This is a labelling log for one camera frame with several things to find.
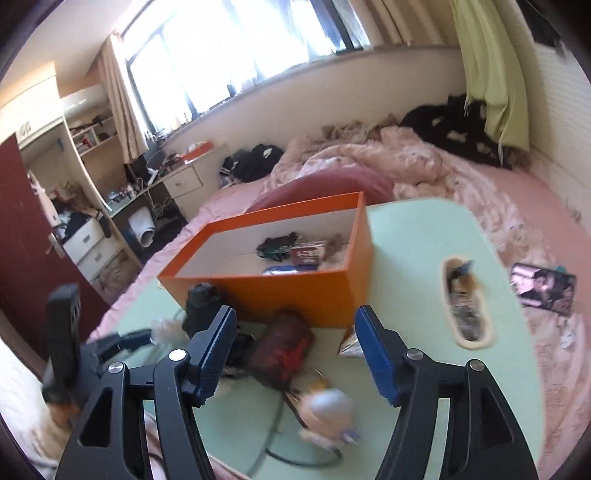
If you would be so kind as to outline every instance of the green curtain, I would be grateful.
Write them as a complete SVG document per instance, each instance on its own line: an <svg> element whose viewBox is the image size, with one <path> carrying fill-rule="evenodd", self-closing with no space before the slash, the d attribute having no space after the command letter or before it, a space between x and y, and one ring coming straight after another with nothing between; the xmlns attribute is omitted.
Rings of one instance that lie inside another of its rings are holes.
<svg viewBox="0 0 591 480"><path fill-rule="evenodd" d="M486 133L503 146L530 150L525 81L492 0L450 0L466 70L467 104L486 102Z"/></svg>

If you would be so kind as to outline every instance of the red door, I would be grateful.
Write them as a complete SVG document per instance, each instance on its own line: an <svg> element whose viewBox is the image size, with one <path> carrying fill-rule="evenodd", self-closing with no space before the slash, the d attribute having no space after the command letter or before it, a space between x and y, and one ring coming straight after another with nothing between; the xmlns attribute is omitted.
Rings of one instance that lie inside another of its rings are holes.
<svg viewBox="0 0 591 480"><path fill-rule="evenodd" d="M109 306L68 256L50 249L53 233L30 187L13 135L0 145L0 308L44 359L46 301L59 285L80 287L80 339L86 339Z"/></svg>

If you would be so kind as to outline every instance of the desk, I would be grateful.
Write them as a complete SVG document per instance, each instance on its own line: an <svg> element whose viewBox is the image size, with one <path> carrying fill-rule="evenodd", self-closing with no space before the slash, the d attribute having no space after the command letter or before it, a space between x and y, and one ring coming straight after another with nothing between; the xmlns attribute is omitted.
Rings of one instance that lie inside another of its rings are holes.
<svg viewBox="0 0 591 480"><path fill-rule="evenodd" d="M200 155L199 157L196 157L193 160L191 160L191 162L182 165L181 167L177 168L171 173L155 180L154 182L152 182L152 184L148 185L146 188L138 192L138 194L133 199L125 199L113 206L110 206L109 208L111 208L111 212L109 213L109 216L111 218L115 217L123 210L125 210L129 205L134 203L134 201L143 197L144 195L149 193L150 190L160 185L161 183L164 183L167 190L169 190L170 192L170 186L174 186L174 178L179 178L177 177L178 175L182 174L186 170L192 169L194 170L194 178L192 179L192 183L186 175L183 176L184 182L190 182L190 184L187 185L186 190L179 191L178 189L176 189L175 193L170 193L170 196L178 204L186 220L190 221L193 217L193 214L197 213L197 211L199 210L199 206L202 203L204 203L207 200L207 198L209 198L209 196L219 188L219 170L223 164L224 159L227 156L229 156L229 154L230 153L228 150L228 146L226 144L223 144L220 147L216 147L208 152L205 152L203 155ZM192 203L194 203L195 205L191 205L191 208L188 208L186 212L183 212L183 205L180 205L179 203L186 203L183 202L181 199L192 192L197 192L191 198L191 200L193 200Z"/></svg>
<svg viewBox="0 0 591 480"><path fill-rule="evenodd" d="M368 207L368 218L375 247L368 303L383 324L399 332L409 347L421 348L436 361L464 365L475 356L482 359L503 390L537 460L543 444L544 413L531 337L507 273L473 215L446 200L424 199ZM487 296L496 330L496 341L490 348L477 352L460 348L447 326L441 262L454 255L475 261L475 274ZM151 319L172 317L178 308L154 280L121 320L118 330L125 333L147 327ZM340 467L306 470L306 479L372 479L384 457L398 409L379 396L363 359L336 355L343 330L316 329L314 333L316 346L306 363L322 370L335 387L353 397L361 443L343 449L345 459ZM137 352L127 363L142 364L153 354ZM230 392L214 396L196 410L206 449L234 468L248 470L263 445L277 402L277 393L252 379L234 382ZM441 400L425 479L439 478L448 413L449 402ZM271 449L302 461L322 460L329 455L301 442L298 430L299 425L286 410ZM267 458L255 478L300 480L303 476L301 469Z"/></svg>

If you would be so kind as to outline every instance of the pink bed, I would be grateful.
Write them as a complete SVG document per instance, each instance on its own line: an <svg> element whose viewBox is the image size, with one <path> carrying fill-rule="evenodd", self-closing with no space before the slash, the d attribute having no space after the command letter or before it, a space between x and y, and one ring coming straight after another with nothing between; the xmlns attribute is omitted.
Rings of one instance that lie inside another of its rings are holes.
<svg viewBox="0 0 591 480"><path fill-rule="evenodd" d="M294 139L267 178L215 193L181 234L148 262L137 280L107 312L93 338L114 330L140 292L208 222L240 215L262 194L308 174L334 168L370 168L394 184L396 200L445 196L469 208L497 247L505 266L525 261L565 266L578 276L569 328L576 341L561 346L564 321L555 314L525 309L544 384L545 449L538 462L546 480L566 460L591 420L591 358L586 339L591 325L591 239L559 198L523 171L474 166L420 141L397 127L382 130L382 142L324 144Z"/></svg>

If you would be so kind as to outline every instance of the window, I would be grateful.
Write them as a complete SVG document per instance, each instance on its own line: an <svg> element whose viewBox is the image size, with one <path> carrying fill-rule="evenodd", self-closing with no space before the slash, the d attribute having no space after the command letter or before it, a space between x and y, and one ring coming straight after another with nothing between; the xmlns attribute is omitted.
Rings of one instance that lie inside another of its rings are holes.
<svg viewBox="0 0 591 480"><path fill-rule="evenodd" d="M153 0L123 38L140 104L165 133L294 65L369 46L349 0Z"/></svg>

